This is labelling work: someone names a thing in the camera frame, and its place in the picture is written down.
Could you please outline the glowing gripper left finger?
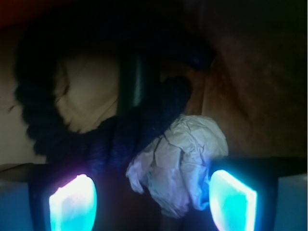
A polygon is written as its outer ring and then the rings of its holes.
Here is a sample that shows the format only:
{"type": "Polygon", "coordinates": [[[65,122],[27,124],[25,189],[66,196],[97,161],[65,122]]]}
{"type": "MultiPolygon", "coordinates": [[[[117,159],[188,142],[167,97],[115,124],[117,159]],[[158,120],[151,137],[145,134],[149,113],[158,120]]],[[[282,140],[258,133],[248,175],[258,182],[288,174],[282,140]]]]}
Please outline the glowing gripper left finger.
{"type": "Polygon", "coordinates": [[[35,166],[32,174],[29,199],[34,230],[93,230],[98,195],[88,169],[35,166]]]}

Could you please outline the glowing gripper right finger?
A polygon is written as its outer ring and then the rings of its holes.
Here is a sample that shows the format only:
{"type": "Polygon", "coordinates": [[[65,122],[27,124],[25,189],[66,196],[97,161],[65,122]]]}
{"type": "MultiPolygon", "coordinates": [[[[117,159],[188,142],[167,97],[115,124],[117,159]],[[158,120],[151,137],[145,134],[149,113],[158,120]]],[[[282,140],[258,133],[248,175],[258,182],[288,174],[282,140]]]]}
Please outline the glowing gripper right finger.
{"type": "Polygon", "coordinates": [[[209,206],[220,231],[272,231],[278,180],[273,158],[223,158],[209,169],[209,206]]]}

